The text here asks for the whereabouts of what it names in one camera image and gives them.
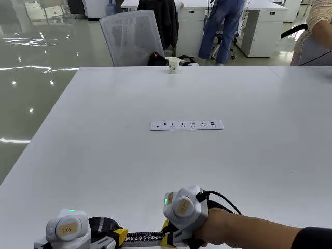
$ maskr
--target jacket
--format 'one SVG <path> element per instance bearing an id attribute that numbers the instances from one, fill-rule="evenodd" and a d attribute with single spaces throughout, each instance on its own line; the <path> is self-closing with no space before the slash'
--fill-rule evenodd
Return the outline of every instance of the jacket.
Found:
<path id="1" fill-rule="evenodd" d="M 140 0 L 138 10 L 153 10 L 163 49 L 175 49 L 178 36 L 178 18 L 174 0 Z"/>

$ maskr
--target blue jeans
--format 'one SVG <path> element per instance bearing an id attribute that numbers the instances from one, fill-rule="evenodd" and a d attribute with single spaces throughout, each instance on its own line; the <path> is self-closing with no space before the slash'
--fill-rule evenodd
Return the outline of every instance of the blue jeans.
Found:
<path id="1" fill-rule="evenodd" d="M 204 28 L 204 36 L 198 56 L 202 59 L 210 57 L 213 40 L 223 20 L 224 29 L 222 43 L 216 61 L 226 63 L 232 40 L 238 30 L 239 21 L 243 12 L 244 0 L 215 0 L 211 14 Z"/>

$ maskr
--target black sleeve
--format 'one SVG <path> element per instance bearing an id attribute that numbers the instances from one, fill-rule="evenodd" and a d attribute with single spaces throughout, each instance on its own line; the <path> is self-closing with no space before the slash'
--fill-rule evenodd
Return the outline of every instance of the black sleeve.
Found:
<path id="1" fill-rule="evenodd" d="M 332 229 L 306 227 L 296 235 L 292 249 L 332 248 Z"/>

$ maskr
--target legs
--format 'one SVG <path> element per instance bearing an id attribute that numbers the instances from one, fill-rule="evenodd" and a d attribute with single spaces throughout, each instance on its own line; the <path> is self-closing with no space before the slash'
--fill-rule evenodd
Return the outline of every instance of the legs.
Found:
<path id="1" fill-rule="evenodd" d="M 225 16 L 224 30 L 222 34 L 222 44 L 217 55 L 217 63 L 225 64 L 228 59 L 228 51 L 238 30 L 239 20 L 242 16 L 242 10 L 237 14 L 228 14 Z"/>
<path id="2" fill-rule="evenodd" d="M 217 4 L 217 1 L 221 1 L 221 0 L 215 0 L 215 1 L 216 2 L 211 11 L 211 13 L 213 13 L 213 14 L 210 15 L 209 19 L 207 20 L 207 23 L 206 23 L 206 26 L 204 29 L 204 36 L 203 36 L 201 48 L 198 53 L 198 56 L 202 59 L 209 58 L 214 37 L 220 27 L 220 24 L 222 23 L 222 21 L 225 17 L 225 14 L 222 10 L 222 4 L 219 4 L 219 5 Z"/>

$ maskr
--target yellow plastic part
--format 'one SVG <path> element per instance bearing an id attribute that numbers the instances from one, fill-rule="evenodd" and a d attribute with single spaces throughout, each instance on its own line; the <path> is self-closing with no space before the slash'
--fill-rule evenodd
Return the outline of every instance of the yellow plastic part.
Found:
<path id="1" fill-rule="evenodd" d="M 120 235 L 119 236 L 119 246 L 121 246 L 126 239 L 126 236 L 128 234 L 128 229 L 117 229 L 114 232 L 116 232 L 117 234 Z"/>
<path id="2" fill-rule="evenodd" d="M 169 233 L 166 233 L 166 236 L 162 239 L 162 241 L 160 242 L 160 246 L 162 247 L 167 247 L 167 248 L 176 248 L 175 246 L 172 245 L 168 245 L 167 244 L 167 237 L 169 236 Z"/>
<path id="3" fill-rule="evenodd" d="M 168 226 L 168 223 L 169 223 L 168 219 L 165 220 L 164 225 L 163 225 L 162 228 L 161 228 L 161 231 L 162 231 L 166 226 Z"/>

